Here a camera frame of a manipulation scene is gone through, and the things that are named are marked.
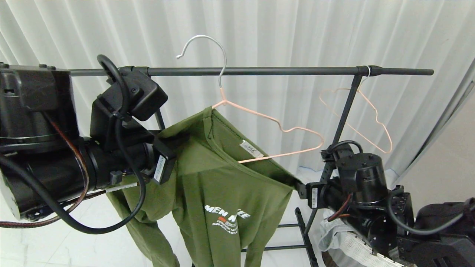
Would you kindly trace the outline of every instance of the white curtain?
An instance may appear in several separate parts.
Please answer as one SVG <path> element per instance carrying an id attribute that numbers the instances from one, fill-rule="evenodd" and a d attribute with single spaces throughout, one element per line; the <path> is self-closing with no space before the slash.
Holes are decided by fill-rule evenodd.
<path id="1" fill-rule="evenodd" d="M 475 58 L 473 1 L 19 1 L 0 0 L 0 59 L 9 64 L 99 68 L 105 54 L 118 66 L 219 67 L 222 54 L 208 40 L 190 45 L 196 34 L 217 39 L 229 67 L 432 68 L 433 76 L 379 76 L 361 90 L 379 109 L 394 142 L 382 154 L 348 127 L 343 139 L 360 142 L 383 157 L 386 169 L 402 173 L 427 139 Z M 279 118 L 285 128 L 303 126 L 326 138 L 338 117 L 319 101 L 322 90 L 349 87 L 351 76 L 225 76 L 229 100 Z M 219 100 L 217 78 L 157 77 L 169 95 L 162 108 L 167 126 Z M 92 101 L 107 87 L 104 77 L 75 77 L 77 116 L 87 135 Z M 339 114 L 348 91 L 325 95 Z M 234 109 L 218 109 L 269 154 L 316 146 L 317 137 L 282 134 L 277 125 Z M 388 149 L 374 112 L 356 96 L 348 123 Z M 144 124 L 156 129 L 154 120 Z M 320 170 L 318 151 L 278 159 Z"/>

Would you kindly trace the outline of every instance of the black horizontal bar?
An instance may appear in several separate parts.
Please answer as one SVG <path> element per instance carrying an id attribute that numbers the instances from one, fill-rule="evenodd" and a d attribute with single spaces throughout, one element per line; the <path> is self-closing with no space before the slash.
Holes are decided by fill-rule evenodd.
<path id="1" fill-rule="evenodd" d="M 289 223 L 289 224 L 279 224 L 279 228 L 286 228 L 286 227 L 299 227 L 298 223 Z"/>
<path id="2" fill-rule="evenodd" d="M 305 245 L 290 245 L 290 246 L 278 246 L 278 247 L 267 247 L 264 250 L 283 250 L 283 249 L 296 249 L 296 248 L 305 248 Z M 246 252 L 247 249 L 243 248 L 241 252 Z"/>
<path id="3" fill-rule="evenodd" d="M 219 67 L 150 67 L 150 76 L 218 76 Z M 71 69 L 71 76 L 105 76 L 103 69 Z M 368 75 L 367 67 L 228 67 L 223 75 Z M 432 69 L 380 68 L 379 74 L 432 75 Z"/>

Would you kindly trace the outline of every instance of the hanger hook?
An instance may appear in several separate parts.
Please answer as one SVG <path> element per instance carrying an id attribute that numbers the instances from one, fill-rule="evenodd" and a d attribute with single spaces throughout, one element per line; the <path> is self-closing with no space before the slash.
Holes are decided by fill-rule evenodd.
<path id="1" fill-rule="evenodd" d="M 219 78 L 218 78 L 219 87 L 220 87 L 220 88 L 223 88 L 223 86 L 221 85 L 221 76 L 223 76 L 224 70 L 226 69 L 226 65 L 228 64 L 228 58 L 226 57 L 226 51 L 224 50 L 224 47 L 223 47 L 218 41 L 216 41 L 213 37 L 209 37 L 208 35 L 195 35 L 195 36 L 193 36 L 190 40 L 188 40 L 188 42 L 186 42 L 185 46 L 183 47 L 183 51 L 181 52 L 180 55 L 176 56 L 176 58 L 177 58 L 177 59 L 180 59 L 180 57 L 184 56 L 184 55 L 185 55 L 186 48 L 188 47 L 188 45 L 189 45 L 194 39 L 198 39 L 198 38 L 208 38 L 208 39 L 210 39 L 211 41 L 213 41 L 213 42 L 215 42 L 217 45 L 219 45 L 219 47 L 221 48 L 221 51 L 223 51 L 224 67 L 223 67 L 223 69 L 221 70 L 221 72 L 219 73 Z"/>

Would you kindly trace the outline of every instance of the clothes hanger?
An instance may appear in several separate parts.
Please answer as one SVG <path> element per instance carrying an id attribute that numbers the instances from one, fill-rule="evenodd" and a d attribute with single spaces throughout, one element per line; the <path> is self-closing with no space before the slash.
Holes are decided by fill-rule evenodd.
<path id="1" fill-rule="evenodd" d="M 366 66 L 368 67 L 368 70 L 369 70 L 369 74 L 367 77 L 365 77 L 361 83 L 360 83 L 360 86 L 363 84 L 364 81 L 366 81 L 366 79 L 368 79 L 368 77 L 371 75 L 371 68 L 370 66 Z M 362 133 L 358 132 L 358 130 L 356 130 L 353 126 L 351 126 L 349 123 L 345 122 L 346 125 L 348 125 L 352 130 L 354 130 L 359 136 L 363 137 L 366 141 L 368 141 L 370 144 L 372 144 L 374 147 L 376 147 L 377 149 L 379 149 L 381 152 L 383 153 L 391 153 L 392 151 L 392 140 L 391 140 L 391 135 L 389 134 L 388 132 L 388 129 L 386 128 L 386 125 L 382 122 L 380 122 L 378 120 L 378 109 L 373 105 L 373 103 L 371 103 L 371 101 L 363 94 L 363 92 L 359 89 L 358 87 L 358 90 L 356 91 L 357 93 L 360 93 L 361 96 L 364 98 L 364 100 L 366 100 L 366 102 L 373 108 L 374 112 L 376 113 L 376 116 L 375 116 L 375 120 L 376 120 L 376 123 L 381 125 L 384 129 L 384 131 L 386 132 L 386 135 L 388 136 L 388 139 L 389 139 L 389 150 L 388 151 L 385 151 L 383 149 L 381 149 L 379 146 L 377 146 L 375 143 L 371 142 L 368 138 L 366 138 L 366 136 L 364 136 Z M 331 110 L 331 112 L 333 112 L 333 114 L 337 115 L 337 117 L 341 117 L 340 115 L 338 115 L 334 109 L 331 109 L 326 103 L 325 101 L 323 101 L 322 99 L 322 94 L 325 93 L 325 92 L 332 92 L 335 93 L 336 91 L 338 90 L 350 90 L 349 88 L 338 88 L 338 89 L 335 89 L 335 90 L 323 90 L 322 92 L 320 92 L 320 95 L 319 95 L 319 98 L 320 98 L 320 101 L 328 108 Z"/>
<path id="2" fill-rule="evenodd" d="M 230 105 L 230 106 L 233 106 L 235 108 L 238 108 L 240 110 L 243 110 L 245 112 L 248 112 L 248 113 L 251 113 L 251 114 L 254 114 L 254 115 L 257 115 L 257 116 L 260 116 L 260 117 L 263 117 L 263 118 L 266 118 L 266 119 L 269 119 L 269 120 L 272 120 L 274 122 L 276 122 L 278 125 L 279 125 L 279 128 L 282 132 L 284 133 L 288 133 L 288 132 L 291 132 L 293 130 L 304 130 L 304 131 L 307 131 L 307 132 L 311 132 L 313 134 L 316 134 L 320 137 L 320 139 L 322 140 L 321 143 L 316 146 L 316 147 L 313 147 L 313 148 L 309 148 L 309 149 L 304 149 L 304 150 L 300 150 L 300 151 L 296 151 L 296 152 L 290 152 L 290 153 L 284 153 L 284 154 L 279 154 L 279 155 L 273 155 L 273 156 L 267 156 L 267 157 L 261 157 L 261 158 L 255 158 L 255 159 L 248 159 L 248 160 L 243 160 L 243 161 L 238 161 L 238 163 L 247 163 L 247 162 L 255 162 L 255 161 L 261 161 L 261 160 L 267 160 L 267 159 L 271 159 L 271 158 L 277 158 L 277 157 L 282 157 L 282 156 L 289 156 L 289 155 L 294 155 L 294 154 L 299 154 L 299 153 L 304 153 L 304 152 L 309 152 L 309 151 L 313 151 L 313 150 L 316 150 L 316 149 L 319 149 L 323 143 L 324 143 L 324 139 L 322 137 L 321 134 L 319 134 L 318 132 L 315 132 L 315 131 L 312 131 L 312 130 L 309 130 L 307 128 L 302 128 L 302 127 L 294 127 L 294 128 L 291 128 L 291 129 L 288 129 L 288 130 L 284 130 L 280 121 L 273 118 L 273 117 L 270 117 L 270 116 L 267 116 L 267 115 L 264 115 L 264 114 L 261 114 L 259 112 L 256 112 L 256 111 L 253 111 L 253 110 L 250 110 L 248 108 L 245 108 L 245 107 L 242 107 L 238 104 L 235 104 L 229 100 L 226 99 L 226 96 L 224 94 L 224 89 L 223 89 L 223 86 L 221 84 L 221 77 L 223 76 L 223 73 L 224 73 L 224 70 L 226 69 L 226 65 L 228 64 L 228 58 L 226 57 L 226 51 L 224 50 L 224 47 L 218 42 L 216 41 L 214 38 L 210 37 L 210 36 L 207 36 L 207 35 L 196 35 L 194 37 L 192 37 L 190 40 L 188 40 L 188 42 L 186 42 L 185 46 L 183 47 L 183 51 L 181 52 L 180 55 L 176 56 L 177 59 L 181 58 L 182 56 L 185 55 L 185 51 L 186 51 L 186 48 L 188 47 L 188 45 L 195 39 L 198 39 L 198 38 L 207 38 L 207 39 L 210 39 L 211 41 L 215 42 L 220 48 L 221 48 L 221 51 L 223 51 L 223 56 L 224 56 L 224 67 L 222 68 L 221 72 L 219 73 L 219 78 L 218 78 L 218 84 L 219 84 L 219 91 L 221 92 L 221 101 L 219 101 L 218 103 L 214 104 L 212 106 L 213 109 L 221 106 L 221 105 Z"/>

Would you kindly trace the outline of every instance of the olive green t-shirt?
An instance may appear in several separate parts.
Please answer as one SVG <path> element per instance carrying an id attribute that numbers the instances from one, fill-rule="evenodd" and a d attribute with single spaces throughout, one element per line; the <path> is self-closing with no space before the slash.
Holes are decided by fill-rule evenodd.
<path id="1" fill-rule="evenodd" d="M 149 183 L 141 212 L 127 224 L 139 249 L 154 267 L 178 266 L 156 220 L 170 211 L 196 267 L 260 266 L 267 242 L 299 182 L 274 160 L 240 164 L 267 156 L 211 107 L 160 132 L 162 139 L 188 136 L 170 180 Z M 123 184 L 134 181 L 126 177 Z M 108 194 L 121 217 L 130 214 L 139 188 Z"/>

